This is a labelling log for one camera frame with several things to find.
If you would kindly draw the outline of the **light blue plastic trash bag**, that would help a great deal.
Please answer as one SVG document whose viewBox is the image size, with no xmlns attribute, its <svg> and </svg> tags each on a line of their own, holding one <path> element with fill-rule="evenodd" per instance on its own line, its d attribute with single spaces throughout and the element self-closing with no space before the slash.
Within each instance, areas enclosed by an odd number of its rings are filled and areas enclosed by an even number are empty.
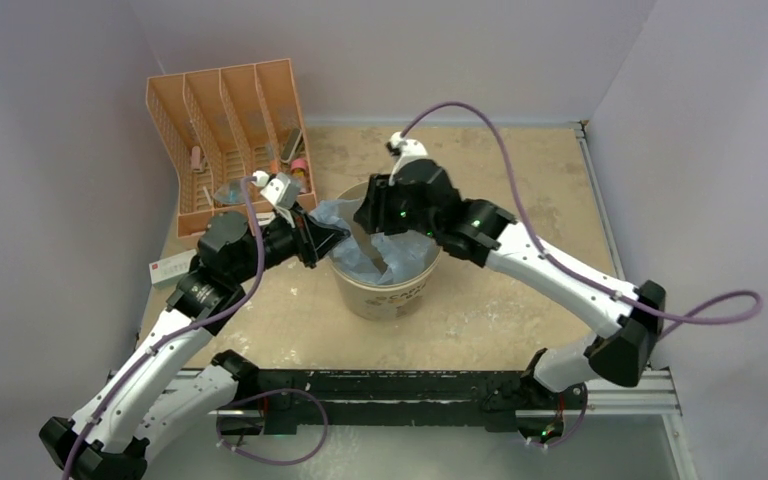
<svg viewBox="0 0 768 480">
<path fill-rule="evenodd" d="M 354 221 L 361 204 L 359 198 L 325 200 L 311 212 L 318 222 L 350 232 L 329 254 L 337 271 L 362 284 L 390 286 L 418 277 L 433 263 L 438 246 L 417 232 L 365 233 Z"/>
</svg>

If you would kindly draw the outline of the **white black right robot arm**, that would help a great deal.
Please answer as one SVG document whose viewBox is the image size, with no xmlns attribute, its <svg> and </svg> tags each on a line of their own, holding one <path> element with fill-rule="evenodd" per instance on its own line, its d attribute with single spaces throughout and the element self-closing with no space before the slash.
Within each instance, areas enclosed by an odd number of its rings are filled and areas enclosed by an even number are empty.
<svg viewBox="0 0 768 480">
<path fill-rule="evenodd" d="M 592 379 L 627 388 L 639 384 L 663 325 L 647 311 L 664 304 L 666 293 L 658 284 L 635 286 L 539 244 L 509 211 L 462 198 L 430 159 L 413 161 L 394 175 L 371 175 L 354 220 L 368 234 L 423 234 L 454 258 L 524 283 L 590 328 L 583 339 L 532 358 L 521 381 L 529 404 L 544 407 Z"/>
</svg>

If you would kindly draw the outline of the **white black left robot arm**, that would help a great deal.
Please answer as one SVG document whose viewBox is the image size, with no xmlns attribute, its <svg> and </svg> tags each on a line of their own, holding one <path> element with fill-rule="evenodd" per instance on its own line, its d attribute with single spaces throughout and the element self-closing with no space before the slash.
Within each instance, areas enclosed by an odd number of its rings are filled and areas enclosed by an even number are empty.
<svg viewBox="0 0 768 480">
<path fill-rule="evenodd" d="M 348 230 L 324 225 L 300 205 L 262 227 L 239 212 L 215 215 L 188 273 L 126 363 L 71 417 L 52 417 L 40 430 L 66 479 L 140 479 L 152 461 L 210 411 L 252 405 L 256 366 L 233 352 L 168 392 L 185 364 L 247 303 L 266 269 L 297 257 L 313 268 Z"/>
</svg>

